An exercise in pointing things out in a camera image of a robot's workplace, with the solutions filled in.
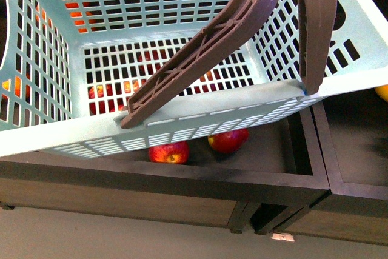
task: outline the brown plastic handle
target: brown plastic handle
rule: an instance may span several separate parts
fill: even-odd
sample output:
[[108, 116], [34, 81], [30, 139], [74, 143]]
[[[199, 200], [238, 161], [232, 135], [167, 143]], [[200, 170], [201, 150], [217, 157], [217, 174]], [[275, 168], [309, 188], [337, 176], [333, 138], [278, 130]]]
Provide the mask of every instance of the brown plastic handle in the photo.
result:
[[323, 81], [336, 7], [337, 0], [298, 0], [299, 74], [308, 95]]
[[[302, 20], [306, 20], [310, 16], [315, 17], [316, 15], [311, 11], [314, 1], [307, 0], [307, 5], [305, 5], [305, 1], [303, 1], [302, 6], [299, 5], [301, 7], [299, 9], [301, 14], [299, 17], [302, 16]], [[277, 2], [278, 0], [230, 0], [222, 12], [207, 27], [202, 28], [199, 33], [128, 99], [129, 114], [122, 120], [121, 127], [127, 129], [146, 119], [212, 67], [245, 44], [267, 21]], [[327, 3], [331, 5], [331, 2], [322, 0], [322, 5], [320, 4], [319, 7]], [[319, 47], [314, 47], [309, 45], [308, 42], [312, 40], [312, 37], [318, 39], [318, 33], [324, 32], [328, 35], [329, 32], [330, 43], [334, 19], [335, 13], [330, 19], [332, 20], [331, 26], [326, 25], [330, 21], [322, 22], [321, 20], [319, 24], [323, 24], [323, 27], [318, 30], [311, 30], [311, 34], [309, 34], [310, 30], [307, 31], [305, 27], [304, 32], [306, 33], [302, 33], [302, 37], [299, 38], [302, 49], [300, 54], [302, 78], [308, 84], [315, 80], [318, 82], [318, 88], [322, 83], [323, 72], [316, 73], [314, 69], [310, 68], [310, 64], [315, 66], [317, 70], [323, 68], [324, 71], [329, 44], [327, 44], [327, 50], [326, 48], [323, 50], [326, 52], [326, 55], [322, 65], [318, 62], [310, 63], [310, 58], [307, 58], [311, 53], [320, 53], [319, 49], [322, 49], [322, 44], [319, 44]], [[323, 55], [324, 53], [320, 53], [317, 58], [311, 59], [322, 62]], [[314, 73], [312, 76], [321, 76], [321, 79], [310, 78], [311, 73]], [[314, 83], [312, 90], [306, 86], [308, 92], [314, 91], [315, 88], [317, 87]]]

